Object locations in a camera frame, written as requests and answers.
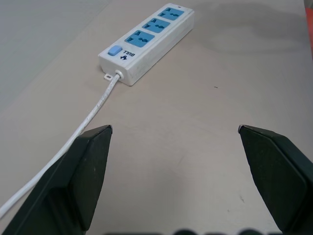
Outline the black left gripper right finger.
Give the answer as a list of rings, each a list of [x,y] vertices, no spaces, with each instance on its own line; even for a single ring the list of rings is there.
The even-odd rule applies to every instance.
[[[240,125],[253,181],[279,230],[313,233],[313,164],[285,136]]]

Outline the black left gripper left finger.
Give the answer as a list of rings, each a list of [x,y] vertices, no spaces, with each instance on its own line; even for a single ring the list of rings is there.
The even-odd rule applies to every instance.
[[[40,178],[5,235],[84,235],[101,193],[112,126],[78,136]]]

